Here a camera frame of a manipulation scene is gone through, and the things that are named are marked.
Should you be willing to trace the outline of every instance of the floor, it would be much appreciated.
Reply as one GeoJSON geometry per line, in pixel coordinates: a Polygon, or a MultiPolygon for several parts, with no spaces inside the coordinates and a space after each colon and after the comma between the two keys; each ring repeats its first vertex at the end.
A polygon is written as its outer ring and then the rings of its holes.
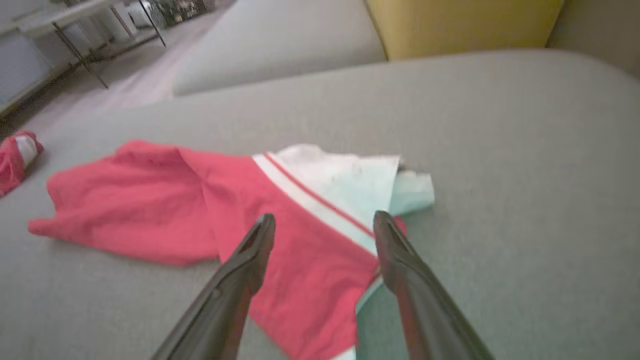
{"type": "Polygon", "coordinates": [[[167,48],[154,41],[105,65],[94,65],[109,89],[79,67],[0,120],[0,139],[19,129],[37,135],[78,117],[90,119],[96,113],[172,98],[177,69],[223,13],[220,9],[163,31],[167,48]]]}

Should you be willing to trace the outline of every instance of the gray sofa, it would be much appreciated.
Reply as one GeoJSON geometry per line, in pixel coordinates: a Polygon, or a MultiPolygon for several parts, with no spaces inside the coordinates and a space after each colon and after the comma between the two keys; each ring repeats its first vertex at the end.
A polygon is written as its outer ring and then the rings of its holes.
{"type": "MultiPolygon", "coordinates": [[[[127,140],[251,154],[292,143],[401,153],[436,204],[409,237],[497,359],[637,359],[640,83],[557,51],[367,65],[117,111],[42,134],[0,199],[0,354],[149,358],[215,269],[171,268],[37,238],[45,182],[127,140]]],[[[405,355],[386,290],[359,359],[405,355]]],[[[285,359],[251,320],[240,359],[285,359]]]]}
{"type": "Polygon", "coordinates": [[[238,0],[181,65],[173,94],[383,61],[364,0],[238,0]]]}

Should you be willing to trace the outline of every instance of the red stripe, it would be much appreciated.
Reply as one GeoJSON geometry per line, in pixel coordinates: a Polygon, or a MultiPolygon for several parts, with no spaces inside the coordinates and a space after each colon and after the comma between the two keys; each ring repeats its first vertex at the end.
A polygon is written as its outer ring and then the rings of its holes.
{"type": "Polygon", "coordinates": [[[293,175],[291,175],[288,171],[286,171],[286,169],[284,169],[284,167],[282,167],[280,164],[278,164],[268,153],[265,152],[264,153],[264,157],[267,158],[267,160],[269,160],[269,162],[271,162],[273,164],[273,166],[275,166],[284,176],[286,176],[289,180],[291,180],[292,183],[294,183],[296,186],[298,186],[298,188],[301,188],[309,196],[311,196],[312,198],[314,198],[315,200],[317,200],[318,202],[320,202],[322,205],[326,206],[327,208],[330,208],[336,214],[342,216],[345,220],[347,220],[348,222],[352,223],[355,227],[359,228],[360,230],[362,230],[363,232],[365,232],[366,234],[368,234],[372,238],[374,237],[373,232],[371,230],[369,230],[366,226],[364,226],[361,222],[359,222],[358,220],[354,219],[351,215],[349,215],[349,214],[345,213],[344,211],[340,210],[339,208],[334,206],[331,202],[328,202],[327,200],[324,200],[320,195],[316,194],[310,188],[307,188],[303,183],[301,183],[298,179],[296,179],[293,175]]]}

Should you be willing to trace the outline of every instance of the white fabric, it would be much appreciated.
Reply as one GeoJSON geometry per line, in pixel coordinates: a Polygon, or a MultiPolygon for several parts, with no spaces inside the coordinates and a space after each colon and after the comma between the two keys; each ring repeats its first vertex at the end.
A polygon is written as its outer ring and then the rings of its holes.
{"type": "MultiPolygon", "coordinates": [[[[397,215],[424,209],[433,203],[431,177],[398,173],[400,156],[397,155],[330,154],[316,145],[301,144],[277,153],[255,155],[253,159],[293,201],[374,255],[375,212],[390,210],[397,189],[412,189],[414,195],[410,202],[396,201],[397,215]],[[395,186],[397,179],[402,185],[400,188],[395,186]]],[[[406,191],[398,194],[400,198],[407,195],[406,191]]]]}
{"type": "Polygon", "coordinates": [[[22,168],[27,168],[38,156],[36,142],[28,135],[20,135],[15,137],[15,143],[18,145],[18,151],[22,156],[22,168]]]}
{"type": "Polygon", "coordinates": [[[241,0],[182,65],[173,94],[385,60],[363,0],[241,0]]]}
{"type": "Polygon", "coordinates": [[[355,360],[356,358],[356,348],[352,347],[347,349],[345,352],[335,356],[331,360],[355,360]]]}

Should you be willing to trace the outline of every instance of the red cloth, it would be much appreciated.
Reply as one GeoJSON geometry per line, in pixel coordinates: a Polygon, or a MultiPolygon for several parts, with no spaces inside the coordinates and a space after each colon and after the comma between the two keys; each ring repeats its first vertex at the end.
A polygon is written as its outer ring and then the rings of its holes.
{"type": "Polygon", "coordinates": [[[44,151],[42,144],[31,131],[18,131],[0,143],[0,196],[5,196],[24,180],[25,168],[15,140],[18,136],[30,137],[35,142],[38,153],[44,151]]]}
{"type": "Polygon", "coordinates": [[[56,214],[30,221],[32,233],[171,265],[226,261],[273,213],[275,246],[250,315],[293,360],[355,345],[355,305],[376,258],[292,201],[250,156],[131,142],[47,187],[56,214]]]}

